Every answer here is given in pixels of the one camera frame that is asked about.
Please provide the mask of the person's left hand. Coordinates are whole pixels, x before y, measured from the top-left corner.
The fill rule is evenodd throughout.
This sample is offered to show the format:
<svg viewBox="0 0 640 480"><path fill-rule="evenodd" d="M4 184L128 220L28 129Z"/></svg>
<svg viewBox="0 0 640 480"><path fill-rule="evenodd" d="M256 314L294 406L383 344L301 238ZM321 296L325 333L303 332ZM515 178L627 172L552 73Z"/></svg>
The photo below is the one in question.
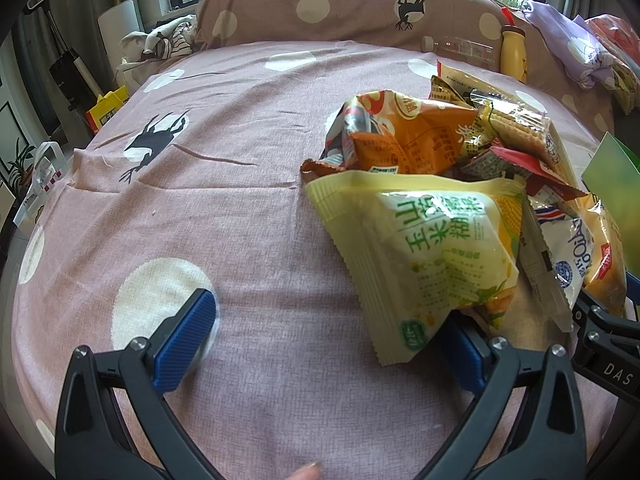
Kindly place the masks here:
<svg viewBox="0 0 640 480"><path fill-rule="evenodd" d="M297 469L294 474L288 477L288 480L320 480L321 466L318 462L307 464Z"/></svg>

